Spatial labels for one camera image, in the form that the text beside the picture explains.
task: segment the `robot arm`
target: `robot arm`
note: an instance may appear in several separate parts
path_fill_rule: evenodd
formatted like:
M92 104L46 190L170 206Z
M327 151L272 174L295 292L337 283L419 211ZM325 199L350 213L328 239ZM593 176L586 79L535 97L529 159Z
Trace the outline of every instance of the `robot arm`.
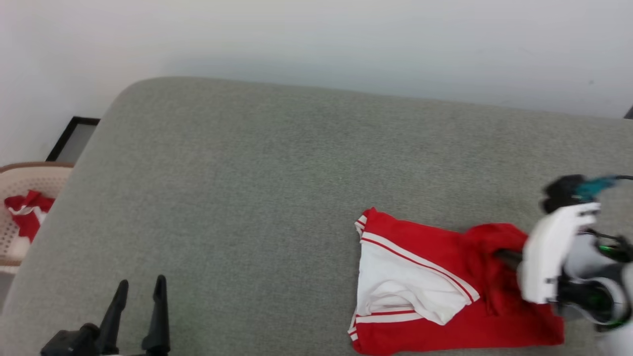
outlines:
M530 233L517 267L523 298L590 320L606 356L633 352L633 247L590 228L600 211L596 195L617 179L630 177L571 175L550 185L543 203L549 215Z

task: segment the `white stripe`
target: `white stripe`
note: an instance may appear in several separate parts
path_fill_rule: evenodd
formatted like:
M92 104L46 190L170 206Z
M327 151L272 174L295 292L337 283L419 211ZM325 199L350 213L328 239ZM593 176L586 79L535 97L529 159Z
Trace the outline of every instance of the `white stripe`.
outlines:
M356 323L368 322L401 322L424 319L424 317L416 312L407 314L387 314L387 315L368 315L366 317L356 317Z
M358 232L358 235L362 237L365 226L361 225L358 221L354 223L354 226L356 226L356 232Z
M415 262L417 262L419 264L422 264L422 265L426 265L428 267L433 267L434 269L436 269L438 271L441 271L443 274L445 274L445 276L444 276L444 275L442 275L442 273L437 273L436 272L439 276L442 276L444 278L446 278L446 276L450 276L455 281L457 281L457 283L458 283L457 285L455 285L455 282L452 281L451 278L446 278L446 279L451 284L455 285L460 292L462 292L462 294L468 300L467 301L467 305L471 304L471 301L470 301L470 298L468 297L468 294L470 294L470 296L473 298L473 301L476 301L476 300L479 299L479 293L477 292L477 290L475 290L475 288L473 288L470 284L466 283L466 281L464 281L463 279L461 279L458 276L450 273L448 270L442 268L441 266L436 265L436 264L434 264L433 262L431 262L429 260L426 260L426 259L424 259L424 258L422 258L422 257L420 257L420 256L418 256L418 255L416 255L416 254L414 254L412 252L409 252L409 251L405 250L404 248L396 245L395 243L389 241L386 238L383 238L382 236L379 236L379 235L376 235L376 234L372 234L370 232L366 232L365 231L365 232L363 232L363 235L361 236L361 238L377 242L377 243L387 247L388 249L390 249L392 251L395 251L396 253L398 253L398 254L400 254L402 256L405 256L406 258L409 258L410 260L413 260L413 261L415 261Z
M415 309L411 308L411 307L396 307L396 308L389 308L389 307L382 307L382 308L376 308L373 309L371 306L370 308L370 312L371 313L389 313L389 312L412 312Z
M30 214L35 207L27 207L26 205L22 205L19 210L14 210L13 208L9 208L9 211L13 215L28 215Z

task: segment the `white stripe trim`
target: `white stripe trim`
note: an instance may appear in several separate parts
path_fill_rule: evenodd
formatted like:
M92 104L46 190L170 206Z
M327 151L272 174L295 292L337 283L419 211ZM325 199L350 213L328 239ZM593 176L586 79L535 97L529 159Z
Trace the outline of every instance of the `white stripe trim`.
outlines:
M435 272L438 276L442 276L444 277L447 281L449 281L452 285L456 286L458 288L458 290L461 292L461 294L463 294L466 299L467 299L467 303L466 305L471 304L470 301L470 297L472 297L473 301L476 301L479 299L479 293L477 292L477 290L475 288L473 288L470 284L468 284L466 281L464 281L463 279L459 278L458 276L450 273L448 270L442 268L439 265L434 264L433 262L426 260L412 252L409 252L407 250L405 250L404 248L396 245L395 243L389 241L386 238L383 238L382 236L376 235L376 234L372 234L370 232L363 232L363 235L361 236L361 238L363 239L367 239L370 241L374 241L376 243L379 243L385 247L387 247L388 249L397 252L398 254L405 256L406 258L409 258L410 260L413 260L419 264L422 265L426 265L428 267L432 267L438 271L440 271L441 273L438 273L437 271L433 270L433 269L429 269L432 272ZM457 284L451 280L451 278L447 278L446 276L449 276L451 278L453 278Z
M358 235L362 237L363 231L365 230L365 226L360 224L358 221L354 223L354 226L356 226L356 232L358 232Z
M378 308L376 310L372 310L370 306L370 311L373 314L373 313L391 313L391 312L412 312L412 311L415 311L415 309L411 307L397 307L397 308L384 307L384 308Z
M424 317L416 312L406 314L387 314L387 315L368 315L366 317L356 317L356 323L368 322L401 322L424 319Z

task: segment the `white laundry basket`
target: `white laundry basket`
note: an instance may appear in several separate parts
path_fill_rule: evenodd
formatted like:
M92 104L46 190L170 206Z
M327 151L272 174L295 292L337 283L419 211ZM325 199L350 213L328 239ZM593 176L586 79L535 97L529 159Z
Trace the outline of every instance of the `white laundry basket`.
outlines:
M18 236L18 226L4 207L4 199L24 195L29 189L48 198L57 198L66 184L73 165L58 162L33 162L0 168L0 271L17 273L27 255L28 238Z

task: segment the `black picture frame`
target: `black picture frame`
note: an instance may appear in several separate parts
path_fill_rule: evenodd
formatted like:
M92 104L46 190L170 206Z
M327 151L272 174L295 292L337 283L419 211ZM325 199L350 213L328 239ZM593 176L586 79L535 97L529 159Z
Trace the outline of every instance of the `black picture frame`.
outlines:
M79 116L74 116L72 119L70 119L70 122L66 126L66 129L64 130L64 132L61 133L60 139L57 140L57 143L55 144L51 152L48 154L46 161L55 162L57 160L57 158L60 156L61 151L64 149L64 147L66 146L66 143L70 139L70 136L73 134L73 132L77 128L77 125L96 126L97 124L99 124L99 121L101 120L98 118L79 117Z

